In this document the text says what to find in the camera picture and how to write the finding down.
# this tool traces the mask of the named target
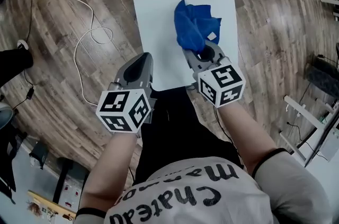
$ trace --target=wooden floor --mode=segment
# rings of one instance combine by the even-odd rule
[[[117,70],[127,60],[142,52],[132,0],[83,0],[95,12],[94,26],[107,26],[114,32],[113,44],[97,46],[85,38],[77,59],[84,79],[85,94],[98,101]],[[5,0],[0,6],[0,50],[15,48],[28,31],[30,0]],[[283,101],[290,95],[299,101],[308,82],[303,79],[307,57],[324,54],[337,60],[335,44],[339,23],[332,7],[319,0],[236,0],[239,37],[239,65],[247,78],[242,105],[268,131],[279,146],[285,131],[298,143],[296,129],[304,138],[312,126]],[[27,71],[35,86],[32,100],[18,109],[20,128],[39,136],[56,156],[66,156],[91,168],[105,147],[110,134],[97,119],[95,108],[81,97],[81,87],[73,64],[77,39],[88,30],[90,12],[74,0],[34,0],[33,23],[29,45],[34,66]],[[23,75],[1,88],[14,106],[29,89]],[[201,122],[218,137],[226,139],[202,96],[190,92]],[[316,104],[319,97],[332,99],[310,86],[303,103],[315,116],[324,113]],[[135,171],[141,147],[134,154]]]

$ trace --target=gray t-shirt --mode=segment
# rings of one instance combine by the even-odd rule
[[[106,215],[82,209],[75,224],[294,221],[332,223],[330,206],[320,183],[279,152],[260,163],[254,178],[219,157],[169,164],[126,190]]]

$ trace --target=black shorts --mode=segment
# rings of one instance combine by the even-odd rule
[[[151,124],[141,127],[142,152],[134,185],[145,182],[162,167],[184,159],[217,156],[242,167],[236,148],[203,126],[184,87],[152,91]]]

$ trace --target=forearm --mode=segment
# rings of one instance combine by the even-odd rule
[[[277,148],[275,142],[239,103],[224,105],[219,113],[251,174],[258,162]]]
[[[115,133],[91,171],[83,189],[79,208],[102,211],[111,208],[123,191],[137,137]]]

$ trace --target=white board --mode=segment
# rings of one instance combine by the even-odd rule
[[[182,48],[176,41],[174,10],[181,0],[134,0],[144,52],[154,60],[156,91],[195,82]],[[185,0],[186,4],[211,5],[211,15],[222,18],[219,46],[231,62],[238,63],[238,34],[234,0]]]

